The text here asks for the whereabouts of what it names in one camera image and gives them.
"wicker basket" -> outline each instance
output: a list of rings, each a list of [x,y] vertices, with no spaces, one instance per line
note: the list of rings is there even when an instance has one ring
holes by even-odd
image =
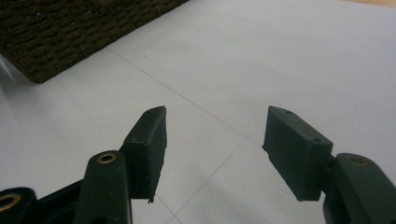
[[[42,83],[187,1],[0,1],[0,53]]]

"white floor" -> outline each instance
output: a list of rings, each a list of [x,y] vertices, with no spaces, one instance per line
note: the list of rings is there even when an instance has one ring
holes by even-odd
[[[154,204],[134,223],[324,223],[262,150],[267,108],[287,108],[376,161],[396,183],[396,8],[337,0],[191,0],[42,85],[2,61],[0,190],[39,198],[119,149],[165,105]]]

